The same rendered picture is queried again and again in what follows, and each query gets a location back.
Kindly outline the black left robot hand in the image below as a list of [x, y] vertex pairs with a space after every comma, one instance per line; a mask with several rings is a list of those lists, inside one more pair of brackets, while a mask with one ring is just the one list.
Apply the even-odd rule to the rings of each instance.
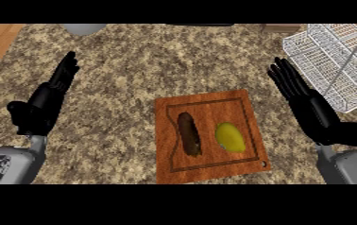
[[80, 70], [76, 52], [70, 51], [57, 67], [52, 78], [40, 84], [27, 102], [12, 101], [8, 111], [18, 135], [46, 136], [55, 127], [64, 97]]

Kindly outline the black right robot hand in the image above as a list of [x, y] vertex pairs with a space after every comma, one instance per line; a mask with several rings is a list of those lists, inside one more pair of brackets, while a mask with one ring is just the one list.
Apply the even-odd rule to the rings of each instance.
[[287, 59], [275, 58], [267, 70], [306, 135], [322, 145], [357, 147], [357, 122], [344, 122], [319, 91], [309, 87]]

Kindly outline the yellow lemon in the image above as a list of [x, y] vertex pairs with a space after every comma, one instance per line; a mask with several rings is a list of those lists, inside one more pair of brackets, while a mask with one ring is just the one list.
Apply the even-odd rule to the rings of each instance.
[[245, 152], [242, 133], [232, 123], [217, 124], [216, 138], [217, 143], [229, 152]]

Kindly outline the brown wooden cutting board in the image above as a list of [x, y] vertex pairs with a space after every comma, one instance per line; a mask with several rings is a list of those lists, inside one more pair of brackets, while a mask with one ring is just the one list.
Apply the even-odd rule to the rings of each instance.
[[[157, 111], [157, 182], [186, 183], [270, 170], [248, 91], [163, 97]], [[180, 113], [192, 115], [203, 154], [186, 154], [179, 132]], [[229, 122], [242, 133], [245, 152], [223, 149], [216, 140], [217, 124]]]

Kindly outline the pale grey rounded object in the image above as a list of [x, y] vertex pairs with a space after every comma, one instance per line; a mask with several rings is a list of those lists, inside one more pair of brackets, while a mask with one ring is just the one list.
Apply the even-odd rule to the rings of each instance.
[[64, 24], [67, 31], [79, 36], [96, 33], [105, 26], [105, 24]]

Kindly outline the brown wooden block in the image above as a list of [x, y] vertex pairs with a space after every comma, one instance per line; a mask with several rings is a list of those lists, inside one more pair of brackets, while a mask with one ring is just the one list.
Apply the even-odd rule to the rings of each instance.
[[306, 28], [304, 24], [263, 24], [263, 31], [273, 33], [296, 33]]

